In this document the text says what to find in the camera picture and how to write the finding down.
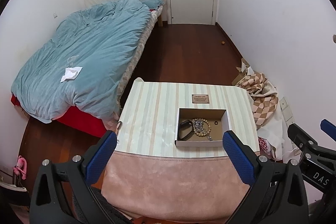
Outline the white red plastic bag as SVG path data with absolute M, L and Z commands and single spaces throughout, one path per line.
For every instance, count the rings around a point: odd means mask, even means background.
M 288 161 L 293 146 L 288 138 L 287 126 L 280 111 L 276 111 L 257 130 L 257 135 L 266 144 L 266 154 L 276 161 Z

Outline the pink slippers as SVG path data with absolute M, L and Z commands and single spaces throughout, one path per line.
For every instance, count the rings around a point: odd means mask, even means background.
M 19 155 L 17 164 L 13 168 L 13 172 L 16 176 L 20 176 L 22 180 L 26 179 L 27 176 L 27 161 L 24 157 Z

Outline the checkered beige blanket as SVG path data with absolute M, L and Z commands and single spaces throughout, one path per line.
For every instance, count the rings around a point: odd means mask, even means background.
M 241 59 L 241 67 L 236 69 L 239 74 L 232 81 L 232 85 L 246 90 L 251 97 L 252 114 L 259 129 L 272 118 L 277 109 L 279 98 L 276 88 L 264 73 L 255 72 L 244 58 Z

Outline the striped pink table cloth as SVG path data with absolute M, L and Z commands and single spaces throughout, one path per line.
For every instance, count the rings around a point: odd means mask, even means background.
M 208 94 L 209 104 L 193 104 Z M 136 79 L 121 113 L 116 151 L 101 192 L 128 215 L 176 222 L 225 222 L 245 196 L 223 146 L 175 146 L 180 108 L 226 109 L 231 130 L 258 152 L 248 93 L 235 86 L 153 83 Z

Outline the bed with red base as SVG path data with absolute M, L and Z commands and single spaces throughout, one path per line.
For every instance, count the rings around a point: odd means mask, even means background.
M 11 103 L 43 123 L 101 137 L 115 128 L 120 100 L 166 0 L 84 0 L 23 65 Z

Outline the white paper on duvet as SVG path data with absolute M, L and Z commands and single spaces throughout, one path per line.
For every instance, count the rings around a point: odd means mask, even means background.
M 81 70 L 82 67 L 66 68 L 60 82 L 63 83 L 65 80 L 74 80 L 79 75 Z

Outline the white cardboard box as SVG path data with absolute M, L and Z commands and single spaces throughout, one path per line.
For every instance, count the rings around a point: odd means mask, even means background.
M 177 114 L 175 146 L 178 148 L 218 148 L 223 134 L 231 129 L 226 109 L 180 108 Z

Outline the teal blue duvet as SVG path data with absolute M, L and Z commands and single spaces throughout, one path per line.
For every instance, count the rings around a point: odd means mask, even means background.
M 163 0 L 119 0 L 72 13 L 23 65 L 12 95 L 44 123 L 72 106 L 110 121 L 123 74 L 162 5 Z M 73 67 L 82 67 L 79 75 L 61 83 L 65 69 Z

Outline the brown label patch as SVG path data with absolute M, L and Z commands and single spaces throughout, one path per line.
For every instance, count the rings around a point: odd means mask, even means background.
M 210 99 L 208 94 L 193 94 L 192 95 L 193 104 L 209 104 Z

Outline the white wall power strip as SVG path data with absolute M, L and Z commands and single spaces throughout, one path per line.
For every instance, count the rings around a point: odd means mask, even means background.
M 286 126 L 289 127 L 291 124 L 295 123 L 293 113 L 285 97 L 280 99 L 280 108 Z

